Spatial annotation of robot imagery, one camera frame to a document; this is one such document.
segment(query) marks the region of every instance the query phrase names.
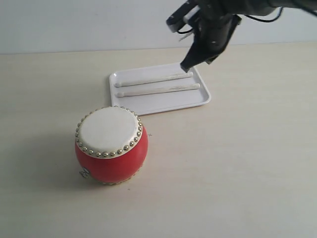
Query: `drumstick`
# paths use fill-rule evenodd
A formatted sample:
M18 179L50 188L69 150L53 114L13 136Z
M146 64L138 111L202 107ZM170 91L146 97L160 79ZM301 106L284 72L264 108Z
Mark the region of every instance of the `drumstick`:
M200 84L194 83L184 86L174 86L174 87L165 87L165 88L154 88L154 89L144 89L138 91L127 91L127 92L119 92L116 94L116 97L128 97L128 96L140 96L147 94L156 94L156 93L169 93L169 92L177 92L177 91L186 91L186 90L194 90L199 89Z
M144 79L139 79L136 81L126 81L126 82L115 83L114 86L116 88L119 88L119 87L124 87L124 86L133 86L133 85L146 84L146 83L156 83L156 82L163 82L163 81L175 80L175 79L180 79L180 78L190 78L193 75L194 74L192 72L176 73L176 74L157 77L157 78L144 78Z

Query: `white tray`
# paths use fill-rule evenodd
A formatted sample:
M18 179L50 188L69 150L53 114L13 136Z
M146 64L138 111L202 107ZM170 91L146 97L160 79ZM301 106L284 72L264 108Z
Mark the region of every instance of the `white tray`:
M179 63L174 63L115 72L109 77L111 104L112 106L124 106L126 108L129 108L138 115L145 115L189 107L196 107L208 103L211 100L211 95L205 83L203 82L195 67L192 68L190 71L193 73L193 77L191 78L183 78L120 88L116 88L114 84L130 79L137 80L150 77L156 78L176 73L183 73L183 71L180 68ZM192 83L200 83L200 89L133 97L116 97L116 93L124 92L127 89L143 90L169 86L179 86Z

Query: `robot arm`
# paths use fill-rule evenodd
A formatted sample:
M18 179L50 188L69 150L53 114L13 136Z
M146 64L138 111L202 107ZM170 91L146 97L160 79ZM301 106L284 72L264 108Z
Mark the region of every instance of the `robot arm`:
M266 16L278 7L299 8L317 16L317 0L187 0L166 21L172 32L194 33L181 68L212 63L227 47L242 15ZM180 32L186 25L192 30Z

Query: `red drum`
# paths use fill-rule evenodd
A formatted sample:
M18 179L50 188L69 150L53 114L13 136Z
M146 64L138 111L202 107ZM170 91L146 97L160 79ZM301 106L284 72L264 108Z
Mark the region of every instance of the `red drum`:
M148 152L148 135L139 117L124 107L91 112L78 123L75 151L84 171L105 184L131 178Z

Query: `black wire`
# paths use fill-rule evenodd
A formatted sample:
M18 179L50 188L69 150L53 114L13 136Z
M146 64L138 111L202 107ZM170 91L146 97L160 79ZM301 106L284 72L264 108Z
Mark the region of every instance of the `black wire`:
M291 0L291 1L293 2L293 4L294 4L296 7L300 8L301 10L303 10L303 11L305 11L305 12L307 12L307 13L310 13L310 14L312 14L312 15L314 15L314 16L317 16L317 13L314 12L313 10L311 10L310 8L308 8L308 7L306 7L306 6L302 5L302 4L300 4L299 2L297 2L297 1L295 1L295 0Z
M190 29L188 31L177 31L177 33L183 35L183 34L187 34L187 33L192 32L192 31L193 31L193 29Z
M279 9L278 15L277 15L275 18L270 19L270 20L259 19L259 18L250 16L250 15L245 15L245 16L246 16L247 18L250 18L250 19L255 20L255 21L260 21L260 22L266 22L266 23L268 23L268 22L274 22L274 21L276 21L277 19L279 19L279 18L281 17L282 13L283 13L283 10L284 10L284 8L281 7L281 8Z

